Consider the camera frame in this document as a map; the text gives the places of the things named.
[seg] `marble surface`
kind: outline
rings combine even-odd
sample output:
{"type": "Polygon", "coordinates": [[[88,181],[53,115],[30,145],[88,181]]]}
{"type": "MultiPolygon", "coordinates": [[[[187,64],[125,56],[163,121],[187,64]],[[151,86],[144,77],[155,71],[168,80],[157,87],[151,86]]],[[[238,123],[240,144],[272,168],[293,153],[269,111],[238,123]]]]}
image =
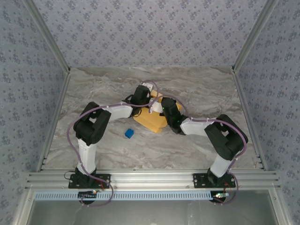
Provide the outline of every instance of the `marble surface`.
{"type": "MultiPolygon", "coordinates": [[[[226,68],[73,68],[70,75],[44,168],[75,168],[78,160],[66,138],[68,125],[90,101],[118,103],[146,79],[155,80],[164,93],[181,99],[195,118],[229,115],[249,137],[247,151],[234,167],[259,167],[233,77],[226,68]]],[[[74,131],[71,140],[78,147],[74,131]]],[[[96,165],[101,169],[207,169],[216,155],[207,137],[176,135],[169,127],[155,134],[130,118],[108,124],[97,144],[96,165]],[[128,128],[135,131],[131,139],[124,135],[128,128]]]]}

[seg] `black mounting plate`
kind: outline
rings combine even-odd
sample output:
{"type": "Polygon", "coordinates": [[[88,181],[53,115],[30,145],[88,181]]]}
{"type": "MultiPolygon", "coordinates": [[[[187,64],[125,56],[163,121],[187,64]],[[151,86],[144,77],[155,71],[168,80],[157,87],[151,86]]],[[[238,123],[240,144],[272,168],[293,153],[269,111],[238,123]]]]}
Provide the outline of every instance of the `black mounting plate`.
{"type": "Polygon", "coordinates": [[[223,179],[217,184],[213,185],[208,180],[207,173],[194,173],[193,174],[194,188],[228,188],[225,183],[228,183],[230,187],[235,188],[235,180],[231,174],[225,174],[223,179]]]}
{"type": "MultiPolygon", "coordinates": [[[[95,174],[94,176],[106,180],[109,183],[111,182],[110,174],[95,174]]],[[[106,183],[102,182],[102,184],[104,189],[109,189],[109,186],[106,183]]],[[[86,183],[82,182],[82,180],[79,179],[75,173],[70,176],[68,187],[69,189],[82,189],[82,188],[102,189],[102,185],[99,180],[96,180],[90,187],[87,187],[86,183]]]]}

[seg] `yellow sponge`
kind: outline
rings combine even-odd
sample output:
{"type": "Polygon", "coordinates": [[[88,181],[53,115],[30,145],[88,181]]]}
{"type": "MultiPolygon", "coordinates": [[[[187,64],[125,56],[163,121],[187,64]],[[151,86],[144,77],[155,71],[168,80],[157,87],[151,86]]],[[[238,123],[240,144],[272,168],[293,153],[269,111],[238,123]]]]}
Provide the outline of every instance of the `yellow sponge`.
{"type": "MultiPolygon", "coordinates": [[[[155,98],[157,95],[157,92],[155,90],[151,91],[151,96],[155,98]]],[[[178,110],[181,110],[181,105],[176,103],[178,110]]],[[[148,128],[149,130],[152,130],[154,133],[159,134],[162,131],[162,128],[167,126],[167,120],[164,116],[160,116],[158,112],[148,112],[148,108],[143,108],[141,111],[141,114],[137,117],[134,117],[134,120],[140,124],[142,124],[144,127],[148,128]]]]}

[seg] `wall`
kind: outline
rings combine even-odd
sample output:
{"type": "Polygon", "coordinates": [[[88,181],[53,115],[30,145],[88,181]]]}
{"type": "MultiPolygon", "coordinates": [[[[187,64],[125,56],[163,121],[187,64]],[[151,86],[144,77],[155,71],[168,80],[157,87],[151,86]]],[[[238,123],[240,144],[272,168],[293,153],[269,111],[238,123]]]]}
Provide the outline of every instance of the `wall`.
{"type": "Polygon", "coordinates": [[[232,65],[265,0],[35,0],[70,67],[232,65]]]}
{"type": "Polygon", "coordinates": [[[268,168],[300,224],[300,2],[280,0],[239,76],[268,168]]]}
{"type": "Polygon", "coordinates": [[[64,79],[19,0],[0,1],[0,224],[35,171],[64,79]]]}

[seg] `blue cube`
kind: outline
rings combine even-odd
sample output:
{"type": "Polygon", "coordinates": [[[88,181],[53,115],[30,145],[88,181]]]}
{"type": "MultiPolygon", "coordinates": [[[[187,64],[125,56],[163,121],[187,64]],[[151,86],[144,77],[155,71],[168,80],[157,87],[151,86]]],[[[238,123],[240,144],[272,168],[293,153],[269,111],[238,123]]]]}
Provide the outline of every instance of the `blue cube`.
{"type": "Polygon", "coordinates": [[[132,130],[132,129],[128,129],[126,132],[125,132],[125,136],[128,137],[128,138],[131,138],[133,136],[135,132],[132,130]]]}

